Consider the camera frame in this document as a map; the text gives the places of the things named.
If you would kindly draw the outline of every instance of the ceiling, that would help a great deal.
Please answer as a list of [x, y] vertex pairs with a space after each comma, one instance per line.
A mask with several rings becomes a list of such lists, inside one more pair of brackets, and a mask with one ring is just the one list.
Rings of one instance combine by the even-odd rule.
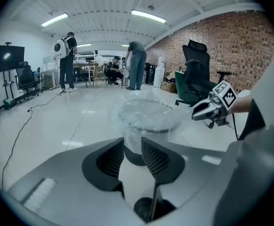
[[[222, 13], [220, 8], [231, 11], [253, 4], [254, 0], [11, 0], [5, 16], [54, 38], [73, 31], [78, 44], [92, 43], [92, 48], [87, 50], [125, 50], [121, 44], [137, 40], [145, 46], [152, 45], [180, 24], [188, 24], [186, 21]], [[161, 17], [166, 22], [132, 15], [132, 9]], [[69, 17], [41, 26], [63, 13]]]

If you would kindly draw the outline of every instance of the white backpack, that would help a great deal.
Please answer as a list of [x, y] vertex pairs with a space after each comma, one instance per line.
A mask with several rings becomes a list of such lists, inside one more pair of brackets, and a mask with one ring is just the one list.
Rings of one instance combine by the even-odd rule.
[[54, 45], [54, 53], [57, 59], [65, 58], [70, 54], [71, 50], [73, 49], [73, 47], [69, 48], [68, 45], [68, 40], [70, 38], [71, 37], [58, 40]]

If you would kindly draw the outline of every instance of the monitor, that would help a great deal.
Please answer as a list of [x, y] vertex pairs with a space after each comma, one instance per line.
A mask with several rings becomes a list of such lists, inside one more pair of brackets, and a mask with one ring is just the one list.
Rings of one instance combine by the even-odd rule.
[[0, 45], [0, 72], [23, 67], [24, 47]]

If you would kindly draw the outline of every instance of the gray shirt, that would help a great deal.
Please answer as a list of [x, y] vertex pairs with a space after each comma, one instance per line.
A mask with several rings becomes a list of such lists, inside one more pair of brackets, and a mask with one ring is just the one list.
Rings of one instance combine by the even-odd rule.
[[128, 51], [132, 51], [133, 55], [139, 52], [145, 52], [143, 44], [133, 41], [129, 43]]

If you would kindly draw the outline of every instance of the cardboard box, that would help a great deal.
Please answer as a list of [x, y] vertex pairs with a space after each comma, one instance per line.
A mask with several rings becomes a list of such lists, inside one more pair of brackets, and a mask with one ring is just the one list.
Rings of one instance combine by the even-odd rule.
[[176, 84], [175, 83], [169, 83], [169, 82], [165, 82], [163, 81], [161, 84], [161, 89], [171, 92], [171, 93], [178, 93], [176, 90]]

